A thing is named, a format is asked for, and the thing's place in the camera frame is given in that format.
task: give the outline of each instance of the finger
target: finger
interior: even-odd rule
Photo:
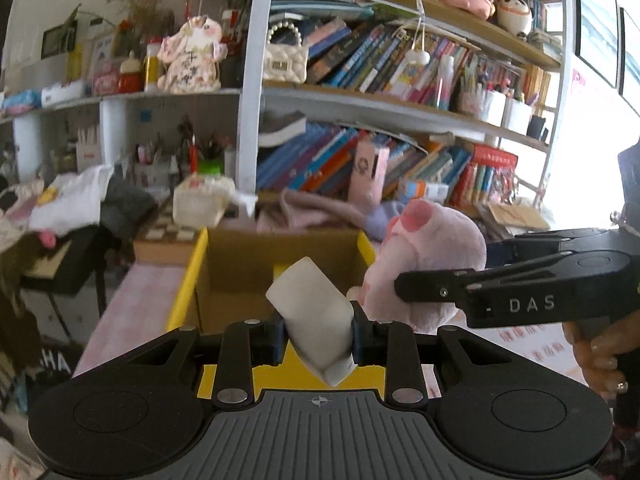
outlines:
[[[615,322],[591,341],[595,356],[626,354],[640,348],[640,310]]]
[[[589,341],[580,341],[574,345],[574,357],[580,368],[594,368],[593,352]]]
[[[589,387],[597,392],[624,394],[628,389],[625,375],[618,370],[584,368],[582,374]]]
[[[582,331],[577,323],[562,323],[562,331],[564,332],[564,338],[570,345],[575,345],[577,342],[582,341]]]

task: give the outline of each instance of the screw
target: screw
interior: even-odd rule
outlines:
[[[240,388],[226,388],[218,393],[218,400],[225,404],[240,404],[240,402],[245,402],[248,397],[247,392]]]
[[[398,388],[391,396],[400,404],[415,404],[424,398],[424,395],[414,388]]]

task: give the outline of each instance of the human hand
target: human hand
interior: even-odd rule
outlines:
[[[626,393],[628,383],[618,370],[616,355],[640,348],[640,310],[615,322],[592,341],[583,337],[574,322],[563,323],[562,329],[587,384],[604,397]]]

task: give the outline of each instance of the picture frame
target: picture frame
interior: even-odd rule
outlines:
[[[40,49],[40,59],[64,54],[65,52],[73,52],[76,49],[76,36],[78,34],[78,20],[69,27],[66,34],[66,41],[60,37],[64,25],[45,30],[42,34],[42,47]]]
[[[91,57],[88,67],[88,76],[93,78],[96,73],[96,68],[100,62],[105,59],[113,58],[113,49],[116,43],[116,30],[111,30],[97,36],[92,41]]]

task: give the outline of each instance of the box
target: box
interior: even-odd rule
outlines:
[[[518,134],[527,135],[532,115],[533,108],[529,105],[516,101],[516,99],[507,99],[502,117],[502,127]]]
[[[265,293],[275,272],[309,256],[345,294],[362,285],[375,252],[363,232],[334,229],[306,234],[276,234],[203,230],[167,322],[173,330],[185,324],[201,333],[221,333],[231,323],[268,319],[273,313]],[[206,367],[198,395],[210,398],[215,367]],[[382,367],[357,368],[340,389],[377,388],[383,391]],[[292,346],[279,367],[254,368],[256,394],[264,388],[327,390],[302,364]]]

